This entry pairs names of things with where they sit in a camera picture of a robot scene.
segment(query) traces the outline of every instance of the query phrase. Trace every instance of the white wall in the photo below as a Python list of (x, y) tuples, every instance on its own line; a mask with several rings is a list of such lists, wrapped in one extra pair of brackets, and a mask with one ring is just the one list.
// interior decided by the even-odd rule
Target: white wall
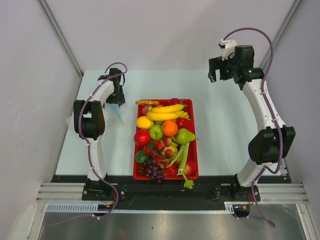
[(287, 156), (320, 225), (320, 1), (302, 1), (275, 51), (267, 79), (272, 100), (296, 137)]
[[(273, 38), (294, 0), (47, 0), (82, 70), (121, 61), (130, 70), (208, 69), (218, 43), (243, 27)], [(253, 44), (257, 66), (268, 44), (256, 32), (234, 35)]]
[(80, 78), (36, 0), (0, 2), (0, 239), (53, 170)]

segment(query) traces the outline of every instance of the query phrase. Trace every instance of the green leaf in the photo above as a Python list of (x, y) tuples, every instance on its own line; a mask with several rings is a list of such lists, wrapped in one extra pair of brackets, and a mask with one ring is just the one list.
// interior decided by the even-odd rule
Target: green leaf
[(154, 148), (154, 146), (155, 146), (155, 142), (154, 141), (151, 141), (151, 142), (149, 142), (147, 145), (146, 145), (146, 147), (148, 148), (148, 149), (153, 149)]

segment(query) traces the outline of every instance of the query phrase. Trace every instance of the pear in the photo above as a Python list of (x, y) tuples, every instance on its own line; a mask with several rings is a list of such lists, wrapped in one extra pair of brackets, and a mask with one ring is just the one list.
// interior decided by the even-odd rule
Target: pear
[(177, 144), (185, 145), (194, 141), (196, 139), (196, 135), (185, 128), (180, 128), (174, 138)]

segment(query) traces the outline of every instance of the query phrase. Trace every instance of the yellow lemon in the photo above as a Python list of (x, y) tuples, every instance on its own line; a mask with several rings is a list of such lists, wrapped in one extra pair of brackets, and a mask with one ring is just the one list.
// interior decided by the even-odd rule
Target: yellow lemon
[(147, 118), (147, 116), (141, 116), (136, 120), (136, 126), (140, 129), (149, 129), (154, 122)]

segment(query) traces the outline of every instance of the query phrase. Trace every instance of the purple cable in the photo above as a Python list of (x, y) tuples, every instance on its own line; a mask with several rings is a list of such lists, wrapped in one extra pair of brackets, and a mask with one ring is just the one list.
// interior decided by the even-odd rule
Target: purple cable
[(270, 221), (269, 219), (267, 219), (267, 217), (264, 215), (264, 213), (262, 212), (262, 210), (260, 209), (259, 205), (258, 205), (258, 202), (257, 202), (257, 199), (256, 199), (256, 196), (255, 196), (255, 190), (254, 190), (254, 186), (255, 186), (255, 182), (258, 181), (258, 179), (262, 176), (262, 174), (265, 172), (265, 170), (267, 169), (269, 172), (271, 172), (272, 174), (277, 174), (281, 168), (281, 163), (282, 163), (282, 156), (283, 156), (283, 137), (282, 137), (282, 133), (281, 133), (281, 128), (278, 124), (278, 121), (276, 120), (276, 115), (274, 113), (274, 110), (272, 109), (271, 107), (271, 104), (269, 102), (269, 99), (267, 98), (267, 95), (265, 93), (265, 82), (266, 82), (266, 78), (267, 78), (267, 75), (269, 73), (269, 70), (271, 68), (271, 64), (273, 62), (273, 59), (274, 59), (274, 46), (273, 46), (273, 43), (270, 39), (270, 37), (262, 30), (260, 29), (257, 29), (257, 28), (254, 28), (254, 27), (243, 27), (243, 28), (239, 28), (239, 29), (236, 29), (232, 32), (230, 32), (229, 34), (227, 34), (225, 37), (224, 37), (224, 41), (229, 37), (231, 36), (232, 34), (236, 33), (236, 32), (239, 32), (239, 31), (243, 31), (243, 30), (252, 30), (252, 31), (256, 31), (258, 33), (261, 33), (263, 36), (265, 36), (265, 38), (268, 40), (269, 44), (270, 44), (270, 60), (269, 60), (269, 64), (268, 64), (268, 67), (265, 71), (265, 74), (264, 74), (264, 77), (262, 79), (262, 82), (261, 82), (261, 93), (262, 93), (262, 96), (264, 98), (264, 101), (271, 113), (271, 117), (272, 117), (272, 121), (277, 129), (277, 132), (278, 132), (278, 135), (279, 135), (279, 158), (278, 158), (278, 162), (277, 162), (277, 166), (276, 166), (276, 169), (275, 171), (272, 171), (272, 169), (270, 169), (268, 166), (265, 166), (260, 172), (259, 174), (255, 177), (255, 179), (252, 181), (252, 184), (251, 184), (251, 192), (252, 192), (252, 196), (253, 196), (253, 200), (255, 202), (255, 205), (256, 207), (258, 208), (261, 216), (249, 216), (249, 217), (242, 217), (242, 218), (255, 218), (255, 219), (264, 219), (272, 228), (275, 228), (276, 225)]
[[(90, 147), (90, 142), (89, 142), (89, 140), (88, 140), (88, 139), (83, 135), (83, 133), (82, 133), (81, 123), (82, 123), (82, 115), (84, 114), (85, 107), (87, 106), (88, 102), (93, 98), (93, 96), (97, 93), (97, 91), (100, 89), (100, 87), (101, 87), (103, 84), (105, 84), (107, 81), (109, 81), (110, 79), (115, 78), (115, 77), (122, 76), (122, 75), (124, 75), (124, 74), (126, 74), (126, 73), (128, 72), (128, 68), (127, 68), (127, 66), (126, 66), (124, 63), (122, 63), (122, 62), (114, 62), (114, 63), (110, 64), (110, 65), (106, 68), (106, 70), (104, 71), (104, 73), (107, 73), (107, 71), (109, 70), (110, 67), (112, 67), (113, 65), (117, 65), (117, 64), (120, 64), (120, 65), (124, 66), (125, 71), (122, 72), (122, 73), (118, 73), (118, 74), (115, 74), (115, 75), (112, 75), (112, 76), (108, 77), (107, 79), (105, 79), (101, 84), (99, 84), (99, 85), (95, 88), (95, 90), (92, 92), (92, 94), (91, 94), (91, 95), (88, 97), (88, 99), (84, 102), (84, 104), (83, 104), (83, 106), (82, 106), (82, 108), (81, 108), (80, 114), (79, 114), (79, 121), (78, 121), (79, 135), (80, 135), (80, 137), (81, 137), (83, 140), (85, 140), (86, 143), (88, 144), (88, 148), (87, 148), (87, 149), (88, 149), (88, 150), (87, 150), (88, 160), (89, 160), (89, 165), (90, 165), (90, 167), (92, 168), (92, 171), (93, 171), (94, 175), (96, 175), (96, 177), (97, 177), (99, 180), (101, 180), (103, 183), (105, 183), (105, 184), (107, 184), (108, 186), (110, 186), (110, 187), (113, 189), (113, 191), (115, 192), (115, 196), (116, 196), (116, 199), (115, 199), (115, 202), (114, 202), (113, 207), (112, 207), (106, 214), (104, 214), (104, 215), (102, 215), (102, 216), (99, 216), (98, 219), (104, 219), (104, 218), (106, 218), (106, 217), (116, 208), (116, 206), (117, 206), (117, 204), (118, 204), (118, 201), (119, 201), (119, 193), (118, 193), (117, 189), (116, 189), (112, 184), (110, 184), (109, 182), (107, 182), (106, 180), (104, 180), (101, 176), (99, 176), (99, 174), (98, 174), (97, 171), (95, 170), (95, 167), (94, 167), (94, 165), (93, 165), (93, 163), (92, 163), (92, 159), (91, 159), (91, 152), (90, 152), (91, 147)], [(62, 224), (62, 223), (66, 223), (66, 222), (69, 222), (69, 221), (74, 220), (74, 219), (77, 219), (77, 218), (89, 217), (89, 216), (93, 216), (93, 215), (92, 215), (92, 214), (82, 214), (82, 215), (74, 216), (74, 217), (71, 217), (71, 218), (69, 218), (69, 219), (66, 219), (66, 220), (63, 220), (63, 221), (60, 221), (60, 222), (51, 224), (51, 225), (49, 225), (49, 227), (53, 227), (53, 226), (56, 226), (56, 225), (59, 225), (59, 224)]]

